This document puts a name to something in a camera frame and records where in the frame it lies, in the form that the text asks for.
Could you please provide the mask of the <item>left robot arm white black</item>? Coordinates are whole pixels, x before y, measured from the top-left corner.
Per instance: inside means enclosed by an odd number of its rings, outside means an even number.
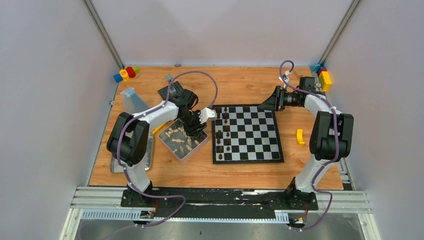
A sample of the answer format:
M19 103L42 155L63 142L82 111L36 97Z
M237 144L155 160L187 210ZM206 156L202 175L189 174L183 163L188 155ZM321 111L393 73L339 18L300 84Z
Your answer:
M185 89L180 96L164 100L146 111L118 115L106 148L123 167L128 186L135 191L133 198L140 206L149 206L153 201L150 190L153 185L141 163L149 134L160 125L179 119L186 134L198 138L207 126L201 120L201 111L193 110L198 101L194 92Z

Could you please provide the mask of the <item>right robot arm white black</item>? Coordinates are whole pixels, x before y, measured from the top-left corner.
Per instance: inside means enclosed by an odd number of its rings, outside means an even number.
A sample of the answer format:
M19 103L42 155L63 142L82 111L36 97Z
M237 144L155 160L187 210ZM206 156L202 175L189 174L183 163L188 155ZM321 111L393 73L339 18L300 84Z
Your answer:
M316 91L313 77L301 77L298 87L291 86L285 74L279 80L284 85L276 86L259 109L282 111L285 107L303 107L315 117L309 139L310 158L285 191L286 204L298 209L306 197L317 192L316 185L329 167L350 154L354 117L337 110L323 92Z

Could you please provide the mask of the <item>silver tin lid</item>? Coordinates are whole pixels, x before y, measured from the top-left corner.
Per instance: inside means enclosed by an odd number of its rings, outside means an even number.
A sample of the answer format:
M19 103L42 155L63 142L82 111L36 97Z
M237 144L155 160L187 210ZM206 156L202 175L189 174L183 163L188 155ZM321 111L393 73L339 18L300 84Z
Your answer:
M116 151L118 147L118 139L112 138L112 142L108 150L112 154L110 162L110 171L114 174L123 173L123 167L119 165L116 159ZM142 137L141 140L133 140L132 135L124 135L121 143L120 160L127 165L134 166L142 163L146 171L151 169L153 162L153 147L154 136L149 134L147 137Z

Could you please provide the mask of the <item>folding chess board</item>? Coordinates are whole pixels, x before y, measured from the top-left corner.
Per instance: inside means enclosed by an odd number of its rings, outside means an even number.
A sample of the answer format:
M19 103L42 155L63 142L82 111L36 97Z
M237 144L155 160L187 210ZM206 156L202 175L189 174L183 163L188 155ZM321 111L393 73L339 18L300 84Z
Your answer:
M219 104L222 119L211 121L212 160L214 164L283 163L283 148L276 114L273 110L258 109L257 104ZM221 144L217 144L217 132L222 131ZM223 146L223 153L217 147Z

